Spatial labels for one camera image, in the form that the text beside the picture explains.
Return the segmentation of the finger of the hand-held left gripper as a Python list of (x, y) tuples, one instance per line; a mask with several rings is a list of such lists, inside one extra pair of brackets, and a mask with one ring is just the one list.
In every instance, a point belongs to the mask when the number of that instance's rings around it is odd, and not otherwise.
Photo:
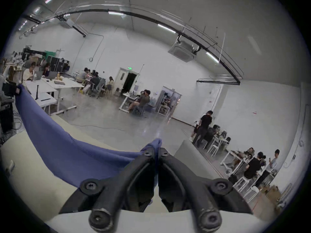
[(13, 97), (20, 94), (21, 86), (17, 85), (15, 82), (6, 82), (2, 85), (2, 91), (6, 96)]

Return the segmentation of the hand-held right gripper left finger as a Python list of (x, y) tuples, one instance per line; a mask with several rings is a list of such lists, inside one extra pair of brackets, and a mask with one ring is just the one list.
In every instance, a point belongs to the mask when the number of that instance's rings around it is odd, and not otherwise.
[(118, 175), (89, 178), (64, 203), (60, 215), (91, 211), (95, 231), (115, 231), (121, 210), (144, 212), (154, 196), (156, 160), (152, 148), (131, 161)]

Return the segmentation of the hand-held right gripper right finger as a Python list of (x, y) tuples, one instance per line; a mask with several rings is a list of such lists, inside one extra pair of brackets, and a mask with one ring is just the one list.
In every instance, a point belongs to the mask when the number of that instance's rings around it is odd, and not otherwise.
[(223, 223), (220, 211), (253, 215), (230, 181), (197, 176), (164, 148), (158, 153), (158, 187), (168, 212), (190, 210), (198, 232), (217, 231)]

